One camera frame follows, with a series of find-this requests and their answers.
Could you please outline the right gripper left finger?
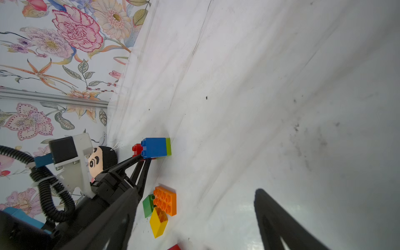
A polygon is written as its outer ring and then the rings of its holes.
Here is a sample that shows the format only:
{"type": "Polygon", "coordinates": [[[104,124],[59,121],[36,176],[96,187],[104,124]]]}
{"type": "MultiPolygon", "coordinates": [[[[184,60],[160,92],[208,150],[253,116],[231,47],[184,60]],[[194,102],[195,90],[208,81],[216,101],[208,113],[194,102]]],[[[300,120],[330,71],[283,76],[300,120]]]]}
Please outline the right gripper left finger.
{"type": "Polygon", "coordinates": [[[126,250],[139,204],[136,188],[126,191],[63,250],[126,250]]]}

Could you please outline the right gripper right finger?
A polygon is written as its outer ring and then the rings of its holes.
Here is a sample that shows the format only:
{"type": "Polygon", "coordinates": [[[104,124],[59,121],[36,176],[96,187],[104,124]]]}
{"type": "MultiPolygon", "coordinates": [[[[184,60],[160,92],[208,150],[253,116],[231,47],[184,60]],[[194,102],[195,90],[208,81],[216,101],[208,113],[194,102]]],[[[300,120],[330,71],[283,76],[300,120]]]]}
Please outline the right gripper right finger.
{"type": "Polygon", "coordinates": [[[255,191],[254,208],[266,250],[326,250],[327,247],[302,227],[263,189],[255,191]]]}

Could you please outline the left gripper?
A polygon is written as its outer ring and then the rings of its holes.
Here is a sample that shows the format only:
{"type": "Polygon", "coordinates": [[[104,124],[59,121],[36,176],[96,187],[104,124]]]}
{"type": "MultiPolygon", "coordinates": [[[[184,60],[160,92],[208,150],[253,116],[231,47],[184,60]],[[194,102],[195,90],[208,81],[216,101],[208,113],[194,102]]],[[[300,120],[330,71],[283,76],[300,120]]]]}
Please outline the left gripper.
{"type": "Polygon", "coordinates": [[[151,158],[143,160],[141,155],[130,157],[111,167],[108,173],[96,177],[92,183],[92,191],[95,196],[82,198],[78,202],[72,218],[56,226],[51,237],[75,237],[94,222],[125,191],[129,190],[131,181],[138,192],[138,197],[142,199],[151,161],[151,158]],[[135,170],[129,179],[125,172],[135,164],[135,170]]]}

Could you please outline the red long brick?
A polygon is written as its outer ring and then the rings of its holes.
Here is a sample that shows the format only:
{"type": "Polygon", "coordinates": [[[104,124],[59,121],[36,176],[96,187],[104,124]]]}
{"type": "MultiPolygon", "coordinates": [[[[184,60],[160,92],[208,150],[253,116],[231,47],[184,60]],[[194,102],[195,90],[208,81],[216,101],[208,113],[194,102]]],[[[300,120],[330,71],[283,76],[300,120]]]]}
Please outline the red long brick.
{"type": "Polygon", "coordinates": [[[143,151],[142,145],[141,144],[135,144],[132,147],[132,157],[136,157],[138,155],[141,155],[142,151],[143,151]]]}

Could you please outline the blue small brick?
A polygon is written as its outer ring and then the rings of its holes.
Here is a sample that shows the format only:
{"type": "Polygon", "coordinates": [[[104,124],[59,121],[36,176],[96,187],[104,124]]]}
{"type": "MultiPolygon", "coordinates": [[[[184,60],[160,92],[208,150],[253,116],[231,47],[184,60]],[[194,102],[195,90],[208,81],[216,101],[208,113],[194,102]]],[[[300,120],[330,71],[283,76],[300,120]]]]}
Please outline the blue small brick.
{"type": "Polygon", "coordinates": [[[147,158],[160,158],[168,155],[166,138],[145,138],[141,142],[141,156],[147,158]]]}

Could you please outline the lime green long brick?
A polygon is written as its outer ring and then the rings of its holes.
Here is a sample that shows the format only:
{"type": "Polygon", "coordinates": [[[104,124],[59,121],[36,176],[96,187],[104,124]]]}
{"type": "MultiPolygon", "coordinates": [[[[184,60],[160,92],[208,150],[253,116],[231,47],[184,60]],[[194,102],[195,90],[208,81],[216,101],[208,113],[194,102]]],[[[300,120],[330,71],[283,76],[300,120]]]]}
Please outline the lime green long brick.
{"type": "Polygon", "coordinates": [[[165,138],[166,140],[166,152],[167,152],[167,156],[171,156],[172,155],[172,151],[171,151],[171,140],[170,138],[165,138]]]}

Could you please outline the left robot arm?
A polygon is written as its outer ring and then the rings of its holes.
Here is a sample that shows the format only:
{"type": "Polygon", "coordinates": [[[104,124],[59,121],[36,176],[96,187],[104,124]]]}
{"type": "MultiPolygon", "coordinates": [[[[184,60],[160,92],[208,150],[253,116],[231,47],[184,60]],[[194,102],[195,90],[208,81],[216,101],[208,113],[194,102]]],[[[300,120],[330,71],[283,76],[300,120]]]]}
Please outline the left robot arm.
{"type": "Polygon", "coordinates": [[[95,197],[84,198],[50,234],[1,212],[1,249],[127,249],[151,161],[138,155],[99,174],[92,183],[95,197]]]}

